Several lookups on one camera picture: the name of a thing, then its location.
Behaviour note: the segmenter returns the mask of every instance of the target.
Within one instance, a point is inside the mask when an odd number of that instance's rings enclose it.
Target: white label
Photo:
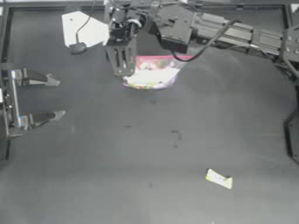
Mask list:
[[[66,47],[77,43],[76,32],[86,23],[89,16],[80,11],[61,15],[61,25],[64,34],[64,44]],[[78,42],[85,43],[86,47],[96,44],[105,44],[108,41],[108,25],[97,21],[93,17],[78,31]]]

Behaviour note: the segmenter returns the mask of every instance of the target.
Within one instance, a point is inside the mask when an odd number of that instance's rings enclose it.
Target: black table surface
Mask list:
[[[9,60],[61,81],[22,89],[22,112],[66,115],[13,141],[0,223],[297,223],[283,133],[295,92],[270,62],[209,49],[170,88],[136,91],[112,76],[101,45],[69,55],[61,13],[13,14]],[[283,30],[277,10],[221,14]],[[138,54],[160,53],[141,34]],[[232,190],[204,179],[208,168],[233,178]]]

